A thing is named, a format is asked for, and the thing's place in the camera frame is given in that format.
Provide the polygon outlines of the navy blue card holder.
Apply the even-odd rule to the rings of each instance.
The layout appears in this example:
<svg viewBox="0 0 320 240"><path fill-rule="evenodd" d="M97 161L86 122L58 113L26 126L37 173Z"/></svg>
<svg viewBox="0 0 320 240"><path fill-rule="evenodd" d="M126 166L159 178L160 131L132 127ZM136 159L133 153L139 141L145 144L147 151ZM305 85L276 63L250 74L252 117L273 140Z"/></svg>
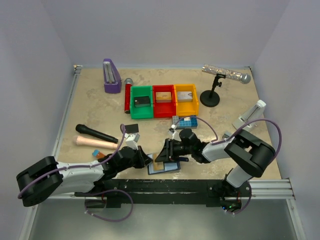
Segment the navy blue card holder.
<svg viewBox="0 0 320 240"><path fill-rule="evenodd" d="M189 162L189 159L187 157L179 157L178 162L156 163L155 162L155 158L157 156L156 154L150 153L147 156L153 160L153 162L147 166L148 175L176 172L181 169L181 162Z"/></svg>

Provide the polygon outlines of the gold card from holder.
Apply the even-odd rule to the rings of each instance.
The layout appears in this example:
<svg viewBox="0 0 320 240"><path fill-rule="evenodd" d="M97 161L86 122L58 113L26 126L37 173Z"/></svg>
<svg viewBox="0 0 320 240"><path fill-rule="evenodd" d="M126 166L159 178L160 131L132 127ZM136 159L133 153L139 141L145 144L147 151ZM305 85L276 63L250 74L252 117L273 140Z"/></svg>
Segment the gold card from holder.
<svg viewBox="0 0 320 240"><path fill-rule="evenodd" d="M153 159L152 166L153 166L153 170L154 170L156 173L164 172L164 171L165 171L164 163L163 163L163 162L156 162L156 158L157 158L157 154L156 154L156 153L153 153L153 154L152 154L152 159Z"/></svg>

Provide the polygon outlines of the black VIP card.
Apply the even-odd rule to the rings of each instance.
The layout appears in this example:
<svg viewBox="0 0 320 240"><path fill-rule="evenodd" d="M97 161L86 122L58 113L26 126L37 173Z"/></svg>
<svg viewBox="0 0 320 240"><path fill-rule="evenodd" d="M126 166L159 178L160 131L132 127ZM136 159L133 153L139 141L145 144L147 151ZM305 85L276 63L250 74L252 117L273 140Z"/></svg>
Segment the black VIP card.
<svg viewBox="0 0 320 240"><path fill-rule="evenodd" d="M135 134L139 132L139 125L135 124L127 124L125 125L125 131L127 134Z"/></svg>

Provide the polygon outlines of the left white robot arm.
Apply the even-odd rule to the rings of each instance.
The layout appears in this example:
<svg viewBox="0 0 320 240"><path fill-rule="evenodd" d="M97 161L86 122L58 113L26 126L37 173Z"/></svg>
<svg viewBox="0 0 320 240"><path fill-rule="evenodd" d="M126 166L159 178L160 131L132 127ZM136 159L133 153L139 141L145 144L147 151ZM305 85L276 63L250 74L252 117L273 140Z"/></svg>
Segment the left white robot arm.
<svg viewBox="0 0 320 240"><path fill-rule="evenodd" d="M87 163L65 163L47 156L16 176L20 193L18 198L25 207L32 207L48 197L66 193L100 195L104 183L129 169L142 169L153 159L142 148L128 146Z"/></svg>

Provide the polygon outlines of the black credit card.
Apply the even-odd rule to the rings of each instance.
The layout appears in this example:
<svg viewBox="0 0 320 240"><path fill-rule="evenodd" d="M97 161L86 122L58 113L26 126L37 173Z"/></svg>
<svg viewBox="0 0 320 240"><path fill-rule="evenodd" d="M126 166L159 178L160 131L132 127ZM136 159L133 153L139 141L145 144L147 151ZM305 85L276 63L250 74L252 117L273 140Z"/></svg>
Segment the black credit card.
<svg viewBox="0 0 320 240"><path fill-rule="evenodd" d="M151 105L151 100L149 96L137 96L134 97L133 100L135 108L149 107Z"/></svg>

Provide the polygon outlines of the gold credit card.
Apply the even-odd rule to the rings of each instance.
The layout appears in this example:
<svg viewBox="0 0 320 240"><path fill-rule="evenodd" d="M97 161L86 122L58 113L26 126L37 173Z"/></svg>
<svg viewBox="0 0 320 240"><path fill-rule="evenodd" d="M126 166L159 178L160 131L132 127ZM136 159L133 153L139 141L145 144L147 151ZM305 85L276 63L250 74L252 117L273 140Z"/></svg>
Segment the gold credit card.
<svg viewBox="0 0 320 240"><path fill-rule="evenodd" d="M170 103L172 101L171 92L156 92L155 93L155 102L156 103Z"/></svg>

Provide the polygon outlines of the silver credit card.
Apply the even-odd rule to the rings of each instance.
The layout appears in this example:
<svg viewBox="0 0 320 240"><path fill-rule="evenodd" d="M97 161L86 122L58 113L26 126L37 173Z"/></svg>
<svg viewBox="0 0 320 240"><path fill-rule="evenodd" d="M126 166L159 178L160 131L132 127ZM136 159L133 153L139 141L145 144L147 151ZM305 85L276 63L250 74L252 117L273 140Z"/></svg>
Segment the silver credit card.
<svg viewBox="0 0 320 240"><path fill-rule="evenodd" d="M193 93L191 91L178 91L176 96L179 103L193 101Z"/></svg>

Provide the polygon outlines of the green plastic bin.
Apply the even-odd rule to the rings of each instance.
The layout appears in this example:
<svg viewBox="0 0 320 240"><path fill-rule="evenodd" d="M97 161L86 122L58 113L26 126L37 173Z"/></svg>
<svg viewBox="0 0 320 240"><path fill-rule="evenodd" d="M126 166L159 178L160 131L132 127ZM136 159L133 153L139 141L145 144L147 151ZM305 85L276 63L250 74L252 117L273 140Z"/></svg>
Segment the green plastic bin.
<svg viewBox="0 0 320 240"><path fill-rule="evenodd" d="M152 119L154 117L153 89L151 85L131 87L130 116L134 120Z"/></svg>

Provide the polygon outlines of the orange blue toy block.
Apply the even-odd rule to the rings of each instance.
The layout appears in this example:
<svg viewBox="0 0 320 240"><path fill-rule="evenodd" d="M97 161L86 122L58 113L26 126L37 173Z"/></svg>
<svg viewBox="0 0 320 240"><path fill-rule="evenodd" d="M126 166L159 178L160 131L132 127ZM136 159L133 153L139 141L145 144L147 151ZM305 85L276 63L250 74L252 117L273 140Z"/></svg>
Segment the orange blue toy block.
<svg viewBox="0 0 320 240"><path fill-rule="evenodd" d="M106 155L103 154L102 152L100 152L99 150L94 150L92 155L96 158L96 159L102 159L104 158Z"/></svg>

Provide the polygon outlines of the red plastic bin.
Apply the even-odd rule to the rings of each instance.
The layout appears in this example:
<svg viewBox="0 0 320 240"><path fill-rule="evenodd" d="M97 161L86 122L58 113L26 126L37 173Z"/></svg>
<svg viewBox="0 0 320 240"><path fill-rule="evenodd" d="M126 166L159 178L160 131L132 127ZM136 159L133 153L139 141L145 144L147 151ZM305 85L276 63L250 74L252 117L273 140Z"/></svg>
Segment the red plastic bin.
<svg viewBox="0 0 320 240"><path fill-rule="evenodd" d="M171 118L176 115L176 94L173 84L153 85L153 117Z"/></svg>

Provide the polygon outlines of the small grey block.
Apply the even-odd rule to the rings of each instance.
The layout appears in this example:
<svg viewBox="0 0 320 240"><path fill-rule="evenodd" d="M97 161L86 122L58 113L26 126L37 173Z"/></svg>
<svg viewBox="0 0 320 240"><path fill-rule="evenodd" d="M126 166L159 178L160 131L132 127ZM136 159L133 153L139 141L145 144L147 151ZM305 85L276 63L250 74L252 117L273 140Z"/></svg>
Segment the small grey block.
<svg viewBox="0 0 320 240"><path fill-rule="evenodd" d="M223 138L223 139L228 139L228 138L230 138L230 137L231 137L231 135L232 135L232 133L231 133L231 132L226 131L226 132L223 134L222 138Z"/></svg>

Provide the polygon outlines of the pink microphone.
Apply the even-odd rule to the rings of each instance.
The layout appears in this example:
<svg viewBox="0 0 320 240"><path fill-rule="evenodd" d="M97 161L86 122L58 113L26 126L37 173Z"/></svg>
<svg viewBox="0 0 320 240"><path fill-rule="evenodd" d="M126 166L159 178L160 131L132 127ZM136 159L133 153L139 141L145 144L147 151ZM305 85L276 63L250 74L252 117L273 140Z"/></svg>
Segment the pink microphone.
<svg viewBox="0 0 320 240"><path fill-rule="evenodd" d="M118 147L117 143L86 138L80 135L74 136L72 140L78 146L91 146L91 147L103 148L103 149L109 149L109 150L115 150Z"/></svg>

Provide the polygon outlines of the red microphone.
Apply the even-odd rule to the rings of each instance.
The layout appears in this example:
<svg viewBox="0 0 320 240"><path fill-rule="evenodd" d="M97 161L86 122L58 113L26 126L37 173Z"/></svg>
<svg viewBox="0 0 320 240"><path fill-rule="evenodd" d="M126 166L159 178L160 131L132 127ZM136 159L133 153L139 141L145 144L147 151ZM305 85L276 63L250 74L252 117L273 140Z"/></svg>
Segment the red microphone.
<svg viewBox="0 0 320 240"><path fill-rule="evenodd" d="M124 113L130 114L131 87L134 84L134 82L131 78L126 78L124 83L125 83Z"/></svg>

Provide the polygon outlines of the white metronome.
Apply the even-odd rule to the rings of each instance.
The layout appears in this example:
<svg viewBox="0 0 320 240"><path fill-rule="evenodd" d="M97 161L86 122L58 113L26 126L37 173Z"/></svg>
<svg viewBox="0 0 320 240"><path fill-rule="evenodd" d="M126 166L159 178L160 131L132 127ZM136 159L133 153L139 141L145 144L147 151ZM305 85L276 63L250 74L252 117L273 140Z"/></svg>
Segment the white metronome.
<svg viewBox="0 0 320 240"><path fill-rule="evenodd" d="M256 119L260 119L266 108L266 103L263 100L258 100L254 106L249 108L243 114L241 114L233 123L233 127L237 130L242 125L251 122Z"/></svg>

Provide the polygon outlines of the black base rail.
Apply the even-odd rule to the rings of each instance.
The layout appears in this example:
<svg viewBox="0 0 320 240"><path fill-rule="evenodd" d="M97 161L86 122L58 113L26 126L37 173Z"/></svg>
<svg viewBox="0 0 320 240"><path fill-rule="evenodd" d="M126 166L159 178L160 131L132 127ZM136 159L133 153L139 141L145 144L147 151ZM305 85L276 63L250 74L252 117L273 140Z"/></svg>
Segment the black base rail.
<svg viewBox="0 0 320 240"><path fill-rule="evenodd" d="M242 191L218 179L111 179L91 190L101 194L107 190L128 193L135 204L205 205L219 207L220 200L238 199Z"/></svg>

